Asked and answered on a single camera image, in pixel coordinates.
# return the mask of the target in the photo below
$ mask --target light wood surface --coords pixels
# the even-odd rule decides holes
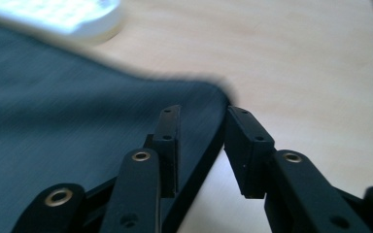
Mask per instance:
[[[116,37],[88,48],[143,74],[213,74],[276,148],[335,186],[373,185],[373,1],[125,1]],[[269,232],[221,153],[179,232]]]

